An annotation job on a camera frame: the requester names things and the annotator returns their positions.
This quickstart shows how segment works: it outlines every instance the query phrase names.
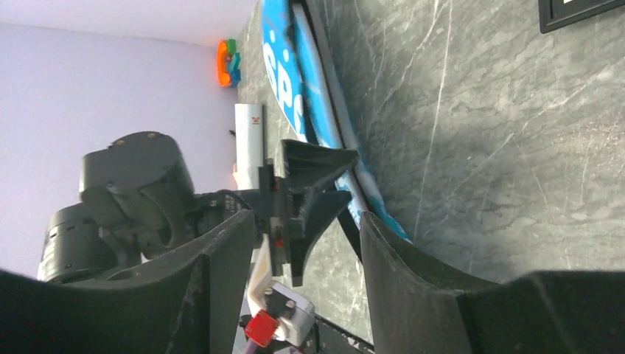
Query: white robot part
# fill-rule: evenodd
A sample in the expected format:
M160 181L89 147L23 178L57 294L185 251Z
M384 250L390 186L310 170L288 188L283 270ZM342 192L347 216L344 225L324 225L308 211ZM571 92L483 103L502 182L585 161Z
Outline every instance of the white robot part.
M315 306L310 300L297 294L292 289L275 281L271 276L271 261L269 252L269 237L263 236L260 249L257 252L256 264L250 276L247 290L250 313L255 316L261 309L266 310L265 293L274 291L286 296L293 306L293 315L290 318L279 317L279 327L273 335L278 341L287 341L299 347L304 343L310 329L315 324Z

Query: colorful toy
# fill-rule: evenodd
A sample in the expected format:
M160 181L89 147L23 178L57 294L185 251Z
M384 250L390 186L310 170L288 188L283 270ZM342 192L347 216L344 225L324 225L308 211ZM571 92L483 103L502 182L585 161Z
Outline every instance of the colorful toy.
M221 41L217 46L217 79L222 87L237 87L241 81L241 54L234 39Z

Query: cylindrical motor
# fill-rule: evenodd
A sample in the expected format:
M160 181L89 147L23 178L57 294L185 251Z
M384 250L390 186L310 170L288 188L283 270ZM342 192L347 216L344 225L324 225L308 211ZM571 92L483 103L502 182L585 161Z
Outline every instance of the cylindrical motor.
M117 258L99 236L83 204L56 212L48 223L38 279L74 282L115 267Z

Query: gray marble surface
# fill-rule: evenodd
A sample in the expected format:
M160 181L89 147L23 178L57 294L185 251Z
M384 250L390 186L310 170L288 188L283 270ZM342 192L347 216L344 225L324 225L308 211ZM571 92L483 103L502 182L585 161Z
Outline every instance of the gray marble surface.
M389 211L417 247L487 280L625 268L625 10L547 35L537 1L319 0L338 76ZM293 137L240 37L240 101L268 153ZM362 268L333 225L299 290L371 339Z

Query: marble countertop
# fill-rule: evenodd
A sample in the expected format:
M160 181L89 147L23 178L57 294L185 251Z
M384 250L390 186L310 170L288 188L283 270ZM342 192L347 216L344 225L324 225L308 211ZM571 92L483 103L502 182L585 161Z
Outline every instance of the marble countertop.
M625 10L547 35L537 1L319 0L352 123L417 247L504 282L625 268ZM256 6L240 102L264 103L268 155L294 134L265 74ZM335 223L304 286L371 340L363 271Z

